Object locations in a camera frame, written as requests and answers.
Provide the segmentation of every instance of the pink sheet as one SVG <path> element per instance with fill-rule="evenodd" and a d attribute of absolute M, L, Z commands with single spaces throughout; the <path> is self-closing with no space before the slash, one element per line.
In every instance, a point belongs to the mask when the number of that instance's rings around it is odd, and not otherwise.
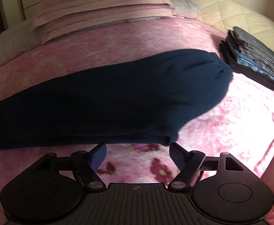
<path fill-rule="evenodd" d="M 61 37 L 27 51 L 0 68 L 0 100 L 46 80 L 80 70 L 124 63 L 176 49 L 216 52 L 225 34 L 192 19 L 165 18 L 105 26 Z M 257 176 L 274 155 L 274 92 L 234 74 L 223 101 L 187 123 L 177 141 L 208 156 L 230 152 Z M 47 152 L 66 156 L 91 145 L 0 150 L 2 187 Z M 97 171 L 110 182 L 168 183 L 178 169 L 160 145 L 108 146 Z M 0 204 L 0 225 L 6 221 Z"/>

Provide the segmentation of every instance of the black mechanical device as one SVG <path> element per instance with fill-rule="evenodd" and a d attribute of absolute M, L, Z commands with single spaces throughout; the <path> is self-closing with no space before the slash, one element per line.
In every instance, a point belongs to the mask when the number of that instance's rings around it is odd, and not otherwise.
<path fill-rule="evenodd" d="M 267 225 L 270 188 L 230 153 L 207 157 L 172 143 L 180 173 L 162 183 L 108 187 L 96 174 L 106 144 L 69 157 L 48 153 L 1 191 L 7 225 Z M 60 170 L 72 171 L 75 180 Z M 216 175 L 203 179 L 204 171 Z"/>

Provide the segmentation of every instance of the stack of folded dark clothes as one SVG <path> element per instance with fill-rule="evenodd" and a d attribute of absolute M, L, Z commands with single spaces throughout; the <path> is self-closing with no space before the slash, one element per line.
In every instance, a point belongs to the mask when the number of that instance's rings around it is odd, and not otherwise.
<path fill-rule="evenodd" d="M 221 42 L 220 50 L 234 72 L 274 90 L 274 52 L 257 38 L 234 27 Z"/>

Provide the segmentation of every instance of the dark blue fabric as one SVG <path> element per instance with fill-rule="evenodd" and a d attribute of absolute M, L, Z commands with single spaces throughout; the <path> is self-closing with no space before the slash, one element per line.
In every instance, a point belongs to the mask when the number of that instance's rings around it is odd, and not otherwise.
<path fill-rule="evenodd" d="M 0 149 L 169 145 L 225 96 L 232 69 L 215 53 L 165 52 L 43 82 L 0 101 Z"/>

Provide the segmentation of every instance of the white pillow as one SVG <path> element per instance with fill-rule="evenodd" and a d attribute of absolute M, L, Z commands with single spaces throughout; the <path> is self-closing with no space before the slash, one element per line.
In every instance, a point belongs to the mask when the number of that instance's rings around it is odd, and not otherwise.
<path fill-rule="evenodd" d="M 190 0 L 170 0 L 174 7 L 175 16 L 196 19 L 200 16 L 199 8 Z"/>
<path fill-rule="evenodd" d="M 32 32 L 31 19 L 5 30 L 0 34 L 0 67 L 38 45 L 41 40 Z"/>

